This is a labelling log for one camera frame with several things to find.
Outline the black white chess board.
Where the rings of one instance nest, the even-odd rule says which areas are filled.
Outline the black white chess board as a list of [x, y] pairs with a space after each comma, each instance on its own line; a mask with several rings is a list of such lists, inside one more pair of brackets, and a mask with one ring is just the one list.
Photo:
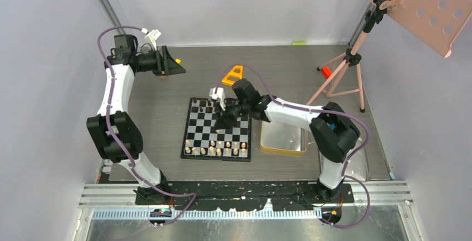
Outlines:
[[[210, 99], [189, 99], [181, 159], [251, 161], [252, 118], [244, 115], [235, 127], [214, 130], [218, 104]], [[241, 144], [246, 143], [247, 155], [241, 156]]]

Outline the orange triangular plastic frame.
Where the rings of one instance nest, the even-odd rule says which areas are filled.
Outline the orange triangular plastic frame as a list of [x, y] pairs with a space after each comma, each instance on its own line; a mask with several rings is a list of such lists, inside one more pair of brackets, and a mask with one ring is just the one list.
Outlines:
[[222, 78], [222, 85], [233, 86], [237, 81], [241, 80], [244, 75], [244, 67], [242, 65], [233, 66]]

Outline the gold tin box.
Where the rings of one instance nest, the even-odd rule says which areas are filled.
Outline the gold tin box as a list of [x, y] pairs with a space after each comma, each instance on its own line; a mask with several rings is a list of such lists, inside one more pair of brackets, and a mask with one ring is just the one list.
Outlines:
[[260, 149], [263, 153], [300, 157], [308, 146], [306, 130], [281, 122], [261, 123]]

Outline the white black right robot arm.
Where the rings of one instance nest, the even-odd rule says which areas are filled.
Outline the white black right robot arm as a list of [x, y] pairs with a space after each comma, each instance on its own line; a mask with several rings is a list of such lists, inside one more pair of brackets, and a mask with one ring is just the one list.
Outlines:
[[340, 195], [340, 186], [345, 179], [347, 157], [360, 137], [353, 117], [345, 114], [335, 102], [315, 107], [284, 101], [270, 94], [262, 95], [245, 78], [235, 82], [232, 90], [234, 98], [226, 97], [221, 87], [210, 89], [210, 99], [219, 104], [214, 128], [230, 129], [238, 118], [249, 115], [256, 120], [280, 122], [310, 132], [323, 159], [314, 194], [322, 201], [334, 201]]

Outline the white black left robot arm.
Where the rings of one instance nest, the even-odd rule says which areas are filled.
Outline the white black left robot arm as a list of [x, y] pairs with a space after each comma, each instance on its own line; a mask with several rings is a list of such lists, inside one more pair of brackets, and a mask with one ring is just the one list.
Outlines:
[[128, 113], [134, 79], [139, 72], [155, 76], [184, 74], [167, 46], [151, 46], [138, 50], [134, 35], [115, 35], [115, 46], [105, 57], [106, 87], [102, 104], [86, 127], [102, 159], [128, 170], [138, 181], [138, 193], [147, 193], [157, 204], [165, 204], [171, 196], [163, 172], [144, 153], [143, 137]]

